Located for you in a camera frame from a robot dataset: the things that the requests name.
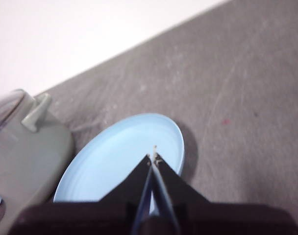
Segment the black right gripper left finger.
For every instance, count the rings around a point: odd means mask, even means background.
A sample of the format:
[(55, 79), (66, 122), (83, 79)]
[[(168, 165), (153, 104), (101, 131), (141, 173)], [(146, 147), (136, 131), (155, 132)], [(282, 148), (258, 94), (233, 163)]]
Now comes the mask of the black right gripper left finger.
[(99, 224), (100, 235), (136, 235), (144, 214), (149, 212), (151, 168), (149, 155), (145, 155), (130, 174), (99, 203), (105, 206)]

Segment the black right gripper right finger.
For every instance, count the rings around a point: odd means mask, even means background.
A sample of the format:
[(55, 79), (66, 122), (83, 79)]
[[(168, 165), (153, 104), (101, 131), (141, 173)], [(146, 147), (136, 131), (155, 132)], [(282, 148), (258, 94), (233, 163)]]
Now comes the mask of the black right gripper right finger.
[(187, 230), (189, 208), (210, 201), (187, 184), (158, 153), (153, 158), (153, 195), (158, 217), (177, 235)]

